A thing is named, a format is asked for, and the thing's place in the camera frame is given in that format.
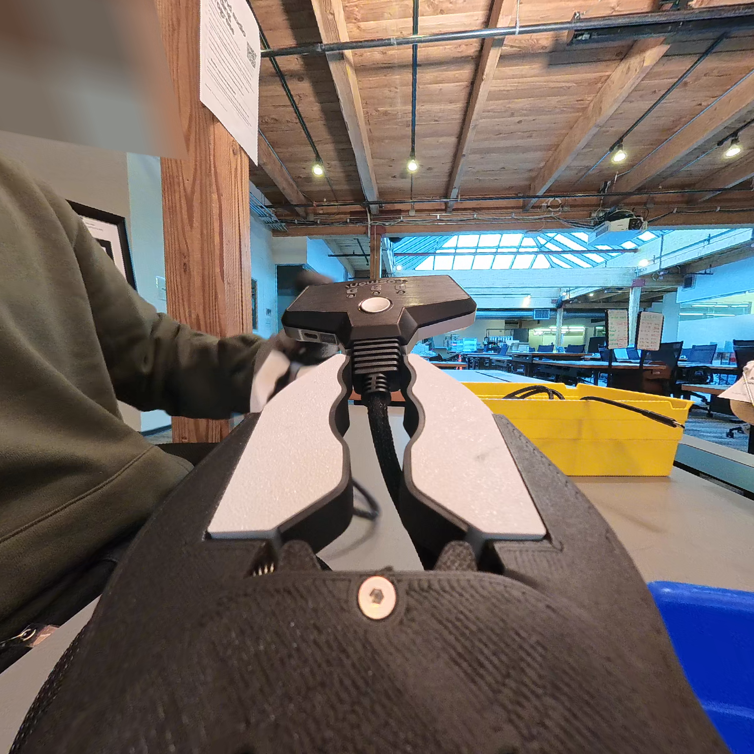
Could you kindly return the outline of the long grey table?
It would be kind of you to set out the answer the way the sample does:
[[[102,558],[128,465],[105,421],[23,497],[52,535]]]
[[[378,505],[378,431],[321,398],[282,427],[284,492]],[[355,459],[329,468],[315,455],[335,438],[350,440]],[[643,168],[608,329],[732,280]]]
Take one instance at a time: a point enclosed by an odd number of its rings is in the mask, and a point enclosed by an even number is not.
[[[753,496],[753,455],[748,452],[684,436],[677,447],[674,465],[736,488],[750,498]]]

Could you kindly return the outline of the metal ceiling pipe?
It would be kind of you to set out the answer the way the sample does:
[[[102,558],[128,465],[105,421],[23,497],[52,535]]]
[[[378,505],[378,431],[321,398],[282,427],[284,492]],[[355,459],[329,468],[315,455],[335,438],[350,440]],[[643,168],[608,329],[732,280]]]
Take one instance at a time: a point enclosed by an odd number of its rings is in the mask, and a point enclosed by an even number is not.
[[[326,55],[350,51],[371,51],[385,48],[412,48],[423,44],[452,42],[481,42],[508,37],[564,33],[568,44],[610,44],[642,39],[751,31],[753,5],[720,5],[682,11],[658,11],[645,14],[624,14],[578,18],[564,22],[489,27],[446,33],[412,34],[403,37],[384,37],[349,42],[319,42],[286,48],[268,49],[261,53],[265,59]]]

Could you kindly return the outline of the white printed paper sheet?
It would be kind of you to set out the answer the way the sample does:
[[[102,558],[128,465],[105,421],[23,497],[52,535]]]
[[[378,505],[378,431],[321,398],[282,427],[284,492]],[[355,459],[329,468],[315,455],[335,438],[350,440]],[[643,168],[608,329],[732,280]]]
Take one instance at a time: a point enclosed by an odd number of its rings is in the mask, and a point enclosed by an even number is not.
[[[258,165],[259,26],[246,1],[200,2],[200,100]]]

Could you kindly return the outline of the ceiling projector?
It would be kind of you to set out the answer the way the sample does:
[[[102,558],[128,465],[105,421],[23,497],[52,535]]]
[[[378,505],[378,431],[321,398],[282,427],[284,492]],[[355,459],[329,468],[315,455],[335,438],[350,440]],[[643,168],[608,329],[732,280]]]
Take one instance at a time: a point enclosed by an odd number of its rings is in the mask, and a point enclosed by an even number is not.
[[[609,247],[619,247],[622,243],[632,241],[648,230],[648,223],[636,213],[616,209],[606,213],[588,231],[589,245],[599,244]]]

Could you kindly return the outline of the grey desk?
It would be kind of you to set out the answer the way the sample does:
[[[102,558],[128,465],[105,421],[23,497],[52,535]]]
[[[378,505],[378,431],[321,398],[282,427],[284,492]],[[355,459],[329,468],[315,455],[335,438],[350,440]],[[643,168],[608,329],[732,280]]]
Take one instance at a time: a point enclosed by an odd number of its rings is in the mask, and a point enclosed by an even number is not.
[[[362,479],[383,506],[377,523],[353,521],[321,553],[336,570],[392,565],[416,569],[419,559],[401,532],[368,448],[366,413],[354,408],[348,442]],[[614,529],[647,582],[673,581],[752,592],[752,500],[684,468],[665,477],[574,477]],[[2,673],[2,752],[49,672],[90,619],[91,601],[51,637]]]

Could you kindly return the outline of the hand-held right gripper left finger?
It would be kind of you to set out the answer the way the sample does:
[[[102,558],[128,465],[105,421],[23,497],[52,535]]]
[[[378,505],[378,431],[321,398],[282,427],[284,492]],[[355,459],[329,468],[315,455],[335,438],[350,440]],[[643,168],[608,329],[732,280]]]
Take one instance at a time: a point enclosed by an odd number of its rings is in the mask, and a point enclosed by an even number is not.
[[[321,551],[353,515],[349,361],[336,354],[274,395],[256,420],[208,525],[212,539],[306,542]]]

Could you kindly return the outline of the blue plastic bin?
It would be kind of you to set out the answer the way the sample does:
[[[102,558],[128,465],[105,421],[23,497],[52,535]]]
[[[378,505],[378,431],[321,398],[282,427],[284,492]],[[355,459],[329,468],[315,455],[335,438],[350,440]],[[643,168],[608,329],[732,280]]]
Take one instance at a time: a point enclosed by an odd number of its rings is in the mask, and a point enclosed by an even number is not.
[[[753,593],[648,584],[684,673],[734,753],[753,752]]]

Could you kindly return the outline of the glass skylight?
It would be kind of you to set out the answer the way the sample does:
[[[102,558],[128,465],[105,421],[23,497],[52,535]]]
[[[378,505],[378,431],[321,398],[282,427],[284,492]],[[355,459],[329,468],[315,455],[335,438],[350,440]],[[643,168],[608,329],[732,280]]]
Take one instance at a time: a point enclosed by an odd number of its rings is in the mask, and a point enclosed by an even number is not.
[[[506,232],[417,236],[393,242],[398,271],[507,271],[593,269],[657,240],[663,231],[607,233],[586,231]]]

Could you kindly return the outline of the person in olive green sweatshirt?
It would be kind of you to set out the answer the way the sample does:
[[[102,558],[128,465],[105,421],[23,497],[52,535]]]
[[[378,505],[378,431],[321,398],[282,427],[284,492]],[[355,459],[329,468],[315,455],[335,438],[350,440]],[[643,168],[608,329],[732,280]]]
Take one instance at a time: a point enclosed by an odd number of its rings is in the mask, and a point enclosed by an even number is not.
[[[2,639],[191,470],[127,425],[104,338],[156,315],[67,201],[2,157]]]

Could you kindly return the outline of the black office chair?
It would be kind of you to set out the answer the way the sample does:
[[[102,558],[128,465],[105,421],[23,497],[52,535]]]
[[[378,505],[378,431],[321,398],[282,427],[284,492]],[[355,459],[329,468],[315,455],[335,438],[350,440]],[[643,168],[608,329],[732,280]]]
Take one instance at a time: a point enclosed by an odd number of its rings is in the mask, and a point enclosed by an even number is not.
[[[675,396],[678,363],[682,351],[682,341],[662,343],[656,351],[642,350],[639,390],[665,397]]]

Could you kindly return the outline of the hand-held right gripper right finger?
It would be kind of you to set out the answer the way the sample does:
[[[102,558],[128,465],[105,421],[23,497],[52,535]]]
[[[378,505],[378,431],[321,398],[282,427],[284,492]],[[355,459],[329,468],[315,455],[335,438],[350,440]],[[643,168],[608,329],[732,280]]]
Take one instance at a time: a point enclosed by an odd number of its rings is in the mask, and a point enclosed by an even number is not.
[[[424,560],[450,542],[542,542],[547,529],[495,415],[461,382],[408,354],[402,523]]]

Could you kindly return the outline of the person's left forearm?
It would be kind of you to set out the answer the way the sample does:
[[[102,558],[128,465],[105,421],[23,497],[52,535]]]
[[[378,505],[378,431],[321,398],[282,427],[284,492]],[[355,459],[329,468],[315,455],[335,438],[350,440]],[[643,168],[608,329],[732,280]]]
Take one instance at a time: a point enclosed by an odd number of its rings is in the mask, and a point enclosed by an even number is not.
[[[218,338],[154,313],[123,326],[103,350],[119,400],[173,417],[228,419],[250,412],[254,375],[275,345],[255,335]]]

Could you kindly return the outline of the yellow plastic bin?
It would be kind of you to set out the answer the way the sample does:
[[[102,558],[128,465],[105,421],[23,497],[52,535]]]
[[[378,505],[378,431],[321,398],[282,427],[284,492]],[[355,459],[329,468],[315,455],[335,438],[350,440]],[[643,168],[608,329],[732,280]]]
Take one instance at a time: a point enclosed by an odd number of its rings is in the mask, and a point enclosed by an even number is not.
[[[463,384],[568,476],[668,476],[692,407],[585,383]]]

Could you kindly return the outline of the black hub device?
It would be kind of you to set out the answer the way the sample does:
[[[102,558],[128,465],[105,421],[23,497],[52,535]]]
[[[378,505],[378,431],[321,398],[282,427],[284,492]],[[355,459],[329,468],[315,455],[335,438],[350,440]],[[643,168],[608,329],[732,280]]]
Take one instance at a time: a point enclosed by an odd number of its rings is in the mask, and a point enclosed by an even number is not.
[[[474,322],[475,301],[447,275],[308,285],[282,315],[286,333],[335,345],[360,394],[396,391],[417,340]]]

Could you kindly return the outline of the white paper tag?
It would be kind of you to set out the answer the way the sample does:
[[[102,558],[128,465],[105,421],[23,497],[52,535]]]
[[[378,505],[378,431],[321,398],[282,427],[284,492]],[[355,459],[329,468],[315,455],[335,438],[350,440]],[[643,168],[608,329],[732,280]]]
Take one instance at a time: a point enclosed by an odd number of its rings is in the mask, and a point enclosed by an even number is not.
[[[735,416],[753,426],[753,361],[743,365],[742,376],[719,397],[729,402]]]

